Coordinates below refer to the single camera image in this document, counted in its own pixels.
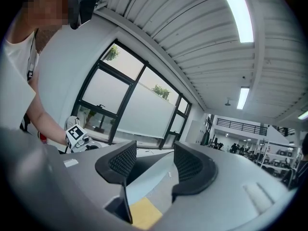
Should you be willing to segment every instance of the fluorescent light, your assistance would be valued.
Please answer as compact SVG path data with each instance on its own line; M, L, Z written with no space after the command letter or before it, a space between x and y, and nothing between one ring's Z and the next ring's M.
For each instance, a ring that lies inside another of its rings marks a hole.
M242 110L244 108L244 105L246 103L246 99L248 97L249 93L249 87L242 87L239 102L237 104L237 109Z
M305 120L308 117L308 110L306 112L304 112L303 114L301 114L298 119L300 120Z
M241 43L254 42L251 18L245 0L227 0L232 11Z

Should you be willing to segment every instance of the tree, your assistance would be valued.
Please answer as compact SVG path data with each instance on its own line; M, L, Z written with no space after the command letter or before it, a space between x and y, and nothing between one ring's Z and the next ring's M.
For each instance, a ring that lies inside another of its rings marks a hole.
M117 50L117 46L114 44L108 52L105 60L111 61L119 56L120 52Z
M162 86L156 84L155 87L152 88L152 90L159 96L162 96L163 99L169 101L168 96L171 92L167 88L163 88Z

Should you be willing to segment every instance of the white sticker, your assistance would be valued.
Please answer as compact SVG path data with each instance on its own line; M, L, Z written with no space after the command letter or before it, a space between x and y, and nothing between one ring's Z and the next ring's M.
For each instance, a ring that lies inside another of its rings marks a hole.
M66 167L71 167L75 164L78 164L78 161L76 159L69 159L67 161L64 161L64 164Z

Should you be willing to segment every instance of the white t-shirt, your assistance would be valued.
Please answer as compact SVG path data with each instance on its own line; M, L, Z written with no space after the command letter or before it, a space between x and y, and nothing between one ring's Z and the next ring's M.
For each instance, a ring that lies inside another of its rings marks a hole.
M23 42L4 40L0 51L0 127L19 129L35 97L27 83L27 66L34 33Z
M4 40L3 50L10 59L19 73L27 80L28 59L31 53L31 45L34 38L34 32L31 33L24 41L11 44L6 39ZM35 68L38 65L39 56L37 54Z

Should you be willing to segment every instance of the head-mounted camera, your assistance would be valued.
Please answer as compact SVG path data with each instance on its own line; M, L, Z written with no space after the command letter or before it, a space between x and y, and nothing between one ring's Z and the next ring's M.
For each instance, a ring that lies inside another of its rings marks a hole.
M72 29L88 22L98 0L68 0L68 21Z

